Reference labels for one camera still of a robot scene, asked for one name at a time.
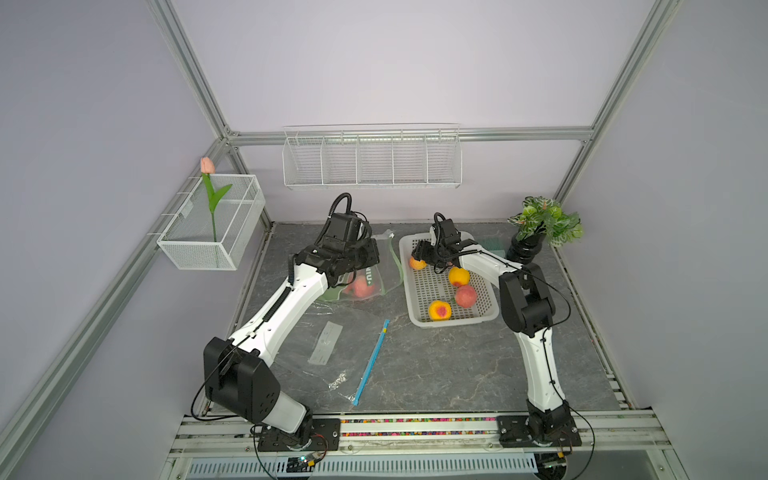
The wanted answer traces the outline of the green printed zip-top bag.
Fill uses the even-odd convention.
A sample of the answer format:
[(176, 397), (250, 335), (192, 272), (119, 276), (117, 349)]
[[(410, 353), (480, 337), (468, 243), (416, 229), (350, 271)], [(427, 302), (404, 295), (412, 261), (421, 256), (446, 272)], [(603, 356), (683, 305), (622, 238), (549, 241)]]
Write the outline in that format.
[(395, 233), (391, 229), (387, 229), (380, 234), (375, 234), (373, 239), (376, 241), (378, 247), (379, 263), (356, 272), (355, 279), (358, 276), (363, 276), (368, 280), (373, 280), (379, 286), (377, 294), (367, 299), (356, 298), (351, 292), (351, 285), (355, 279), (348, 279), (347, 285), (329, 289), (319, 297), (319, 300), (325, 303), (364, 301), (378, 296), (384, 296), (401, 286), (404, 281), (404, 275), (402, 263), (395, 253), (393, 244), (394, 237)]

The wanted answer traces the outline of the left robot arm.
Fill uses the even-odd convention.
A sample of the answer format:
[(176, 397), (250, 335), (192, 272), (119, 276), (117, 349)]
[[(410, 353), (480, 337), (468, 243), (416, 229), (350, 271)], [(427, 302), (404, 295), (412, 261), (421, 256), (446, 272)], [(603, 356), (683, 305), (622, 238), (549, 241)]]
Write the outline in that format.
[(253, 424), (303, 434), (309, 408), (282, 391), (271, 366), (316, 300), (378, 263), (367, 218), (355, 211), (330, 214), (315, 242), (289, 258), (285, 280), (262, 308), (229, 338), (205, 346), (202, 394)]

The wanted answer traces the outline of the pink peach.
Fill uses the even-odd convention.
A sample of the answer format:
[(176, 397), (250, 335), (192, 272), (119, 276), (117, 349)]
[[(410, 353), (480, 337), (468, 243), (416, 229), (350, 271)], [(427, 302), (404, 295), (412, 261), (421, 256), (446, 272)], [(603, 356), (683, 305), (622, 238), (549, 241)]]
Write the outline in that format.
[(358, 276), (351, 285), (352, 294), (358, 299), (367, 299), (379, 291), (379, 286), (366, 277)]

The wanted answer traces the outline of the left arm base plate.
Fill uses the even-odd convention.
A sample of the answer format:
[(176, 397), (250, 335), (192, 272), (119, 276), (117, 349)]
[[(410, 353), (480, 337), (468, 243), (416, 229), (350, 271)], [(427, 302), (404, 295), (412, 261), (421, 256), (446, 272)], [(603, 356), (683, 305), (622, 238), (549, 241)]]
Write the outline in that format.
[(341, 439), (341, 420), (337, 417), (305, 420), (294, 433), (266, 427), (257, 439), (260, 452), (337, 451)]

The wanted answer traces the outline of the orange-red peach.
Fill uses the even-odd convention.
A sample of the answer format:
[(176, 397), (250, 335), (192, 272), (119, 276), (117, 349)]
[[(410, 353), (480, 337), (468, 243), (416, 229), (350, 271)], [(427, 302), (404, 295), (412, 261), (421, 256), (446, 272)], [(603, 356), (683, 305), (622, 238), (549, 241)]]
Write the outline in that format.
[(424, 260), (417, 260), (413, 256), (409, 259), (409, 265), (415, 271), (420, 271), (427, 267), (427, 263)]

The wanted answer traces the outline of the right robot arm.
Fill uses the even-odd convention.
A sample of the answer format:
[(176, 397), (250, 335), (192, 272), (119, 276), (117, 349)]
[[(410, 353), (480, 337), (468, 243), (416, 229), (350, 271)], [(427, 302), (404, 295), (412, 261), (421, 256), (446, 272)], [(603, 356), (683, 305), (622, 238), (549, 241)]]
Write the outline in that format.
[(556, 305), (541, 269), (514, 263), (463, 238), (454, 222), (440, 212), (433, 216), (430, 238), (417, 243), (413, 256), (438, 269), (461, 267), (497, 288), (501, 317), (518, 340), (526, 371), (526, 436), (544, 445), (571, 432), (573, 417), (552, 346)]

